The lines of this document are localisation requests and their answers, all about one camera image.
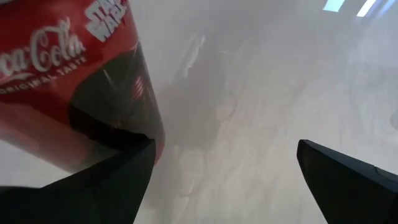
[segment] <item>coca-cola can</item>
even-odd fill
[[[164,129],[126,0],[0,4],[0,139],[77,172]]]

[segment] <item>coca-cola logo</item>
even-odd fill
[[[50,42],[55,35],[57,41]],[[81,55],[86,49],[75,34],[70,34],[70,20],[60,20],[58,26],[46,26],[32,33],[30,45],[0,54],[0,84],[25,80],[32,76],[31,67],[47,72],[63,62]]]

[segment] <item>glossy floor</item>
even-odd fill
[[[135,223],[326,223],[299,139],[398,173],[394,1],[131,4],[167,132]],[[67,175],[1,160],[0,184]]]

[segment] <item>white surface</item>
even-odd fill
[[[299,139],[398,173],[398,6],[364,3],[132,0],[167,132],[135,223],[325,223]],[[67,175],[1,149],[1,185]]]

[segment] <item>black plastic piece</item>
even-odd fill
[[[297,159],[328,223],[398,223],[395,174],[309,140]]]
[[[41,189],[0,188],[0,223],[132,224],[155,161],[155,142]]]

